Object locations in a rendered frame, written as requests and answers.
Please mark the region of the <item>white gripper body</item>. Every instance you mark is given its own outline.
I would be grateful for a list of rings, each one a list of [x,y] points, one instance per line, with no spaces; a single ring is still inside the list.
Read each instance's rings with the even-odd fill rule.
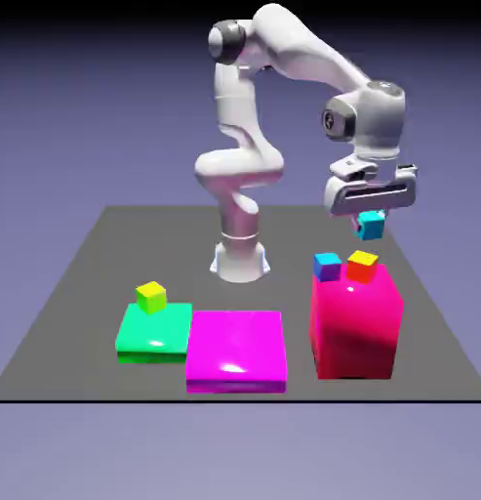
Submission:
[[[347,182],[331,177],[324,191],[324,206],[334,216],[409,207],[416,199],[416,183],[413,174],[390,181]]]

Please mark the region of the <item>small cyan cube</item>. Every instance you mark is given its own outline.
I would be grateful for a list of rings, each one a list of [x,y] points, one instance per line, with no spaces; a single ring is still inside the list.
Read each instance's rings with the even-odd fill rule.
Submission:
[[[362,240],[382,238],[386,212],[384,210],[366,211],[358,214],[356,235]]]

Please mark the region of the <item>small orange cube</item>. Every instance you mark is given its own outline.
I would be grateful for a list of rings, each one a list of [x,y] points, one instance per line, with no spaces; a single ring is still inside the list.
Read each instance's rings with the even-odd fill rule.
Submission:
[[[356,250],[347,259],[346,277],[360,283],[370,282],[377,271],[379,256]]]

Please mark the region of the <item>small blue cube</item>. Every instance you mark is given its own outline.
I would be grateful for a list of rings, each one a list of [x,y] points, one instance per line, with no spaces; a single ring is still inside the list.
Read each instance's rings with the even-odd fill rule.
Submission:
[[[313,273],[320,282],[339,280],[341,276],[341,258],[336,253],[315,254]]]

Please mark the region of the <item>small yellow-green cube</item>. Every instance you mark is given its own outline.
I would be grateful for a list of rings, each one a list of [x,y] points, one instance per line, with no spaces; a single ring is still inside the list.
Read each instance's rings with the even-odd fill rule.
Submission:
[[[136,288],[138,306],[147,314],[154,314],[167,308],[167,291],[156,281],[146,282]]]

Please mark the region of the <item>large pink-red box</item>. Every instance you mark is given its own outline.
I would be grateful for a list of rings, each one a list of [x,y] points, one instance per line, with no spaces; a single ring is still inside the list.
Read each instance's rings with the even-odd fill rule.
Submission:
[[[373,279],[312,278],[309,338],[321,380],[392,376],[404,301],[384,264]]]

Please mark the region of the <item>large magenta box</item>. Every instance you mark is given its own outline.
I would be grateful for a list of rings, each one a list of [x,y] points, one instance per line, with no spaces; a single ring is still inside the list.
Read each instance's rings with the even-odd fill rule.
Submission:
[[[192,394],[283,394],[287,359],[279,311],[195,311],[185,361]]]

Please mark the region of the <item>large green box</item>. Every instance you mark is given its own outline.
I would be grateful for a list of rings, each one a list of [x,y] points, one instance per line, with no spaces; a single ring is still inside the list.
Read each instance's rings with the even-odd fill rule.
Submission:
[[[147,314],[129,304],[115,339],[119,363],[184,363],[192,319],[192,305],[172,303]]]

